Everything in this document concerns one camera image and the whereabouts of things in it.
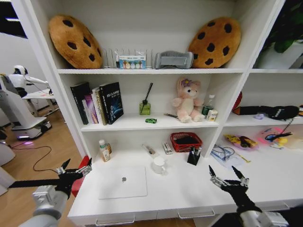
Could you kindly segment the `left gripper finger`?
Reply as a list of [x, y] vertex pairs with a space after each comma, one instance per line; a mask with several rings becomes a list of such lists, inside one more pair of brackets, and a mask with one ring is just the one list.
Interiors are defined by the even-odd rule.
[[82, 176], [87, 175], [92, 170], [91, 162], [92, 158], [84, 157], [82, 162], [80, 163], [78, 170], [76, 170], [76, 173]]
[[65, 162], [62, 163], [62, 165], [58, 168], [56, 168], [56, 172], [57, 174], [61, 175], [65, 173], [65, 169], [68, 166], [69, 162], [70, 162], [70, 158], [68, 160], [66, 160]]

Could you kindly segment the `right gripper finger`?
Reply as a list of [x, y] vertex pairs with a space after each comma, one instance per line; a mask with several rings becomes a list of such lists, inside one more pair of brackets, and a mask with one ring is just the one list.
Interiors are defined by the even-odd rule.
[[217, 187], [225, 186], [224, 180], [222, 180], [220, 177], [217, 177], [214, 170], [211, 166], [209, 166], [209, 173], [210, 173], [210, 181], [215, 184]]
[[235, 174], [237, 175], [237, 177], [240, 179], [240, 185], [241, 186], [245, 186], [248, 187], [249, 185], [249, 178], [246, 178], [241, 171], [239, 171], [236, 167], [232, 166], [232, 169], [234, 170]]

